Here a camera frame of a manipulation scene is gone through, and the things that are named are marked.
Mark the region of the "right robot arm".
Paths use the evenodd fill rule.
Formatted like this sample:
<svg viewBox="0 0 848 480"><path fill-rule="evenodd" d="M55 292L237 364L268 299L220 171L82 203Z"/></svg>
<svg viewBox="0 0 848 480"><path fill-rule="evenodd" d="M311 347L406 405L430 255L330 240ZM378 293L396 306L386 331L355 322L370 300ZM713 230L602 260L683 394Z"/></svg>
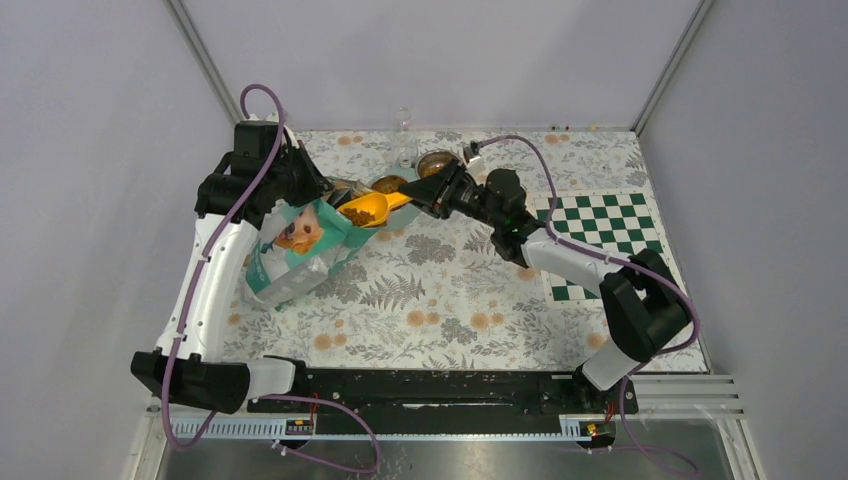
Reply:
<svg viewBox="0 0 848 480"><path fill-rule="evenodd" d="M434 218L460 213L491 227L491 242L504 260L559 276L601 300L610 338L578 369L582 378L573 396L583 410L601 410L613 386L669 352L686 327L698 327L691 301L657 252L624 256L560 236L527 210L527 193L513 170L495 169L479 184L452 161L399 191Z"/></svg>

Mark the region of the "orange plastic scoop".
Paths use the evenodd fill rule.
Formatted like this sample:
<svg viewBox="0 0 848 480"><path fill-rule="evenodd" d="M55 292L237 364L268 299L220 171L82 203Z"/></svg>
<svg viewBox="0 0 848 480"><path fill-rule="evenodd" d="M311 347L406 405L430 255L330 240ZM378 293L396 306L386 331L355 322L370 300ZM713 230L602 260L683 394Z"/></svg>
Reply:
<svg viewBox="0 0 848 480"><path fill-rule="evenodd" d="M411 198L400 193L369 193L341 205L337 211L358 228L384 225L393 210L405 206Z"/></svg>

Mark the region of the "green pet food bag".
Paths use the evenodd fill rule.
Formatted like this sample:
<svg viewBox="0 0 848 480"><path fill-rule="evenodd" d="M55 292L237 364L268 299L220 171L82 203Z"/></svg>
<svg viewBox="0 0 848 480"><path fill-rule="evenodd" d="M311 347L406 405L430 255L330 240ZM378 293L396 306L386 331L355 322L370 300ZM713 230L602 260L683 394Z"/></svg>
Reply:
<svg viewBox="0 0 848 480"><path fill-rule="evenodd" d="M372 190L359 181L334 178L334 190L294 207L280 200L264 218L246 257L242 297L273 309L304 295L334 275L376 233L355 226L337 211Z"/></svg>

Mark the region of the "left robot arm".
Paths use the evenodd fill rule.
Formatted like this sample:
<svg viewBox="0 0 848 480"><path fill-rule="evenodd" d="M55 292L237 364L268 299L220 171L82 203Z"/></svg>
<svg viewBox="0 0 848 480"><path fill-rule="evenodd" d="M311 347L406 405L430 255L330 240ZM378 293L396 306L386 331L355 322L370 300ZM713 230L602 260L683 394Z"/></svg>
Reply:
<svg viewBox="0 0 848 480"><path fill-rule="evenodd" d="M234 144L199 185L189 265L155 347L134 354L130 371L163 403L232 414L267 395L288 411L309 401L292 360L223 359L230 302L267 214L281 202L304 206L331 187L303 142L285 125L238 123Z"/></svg>

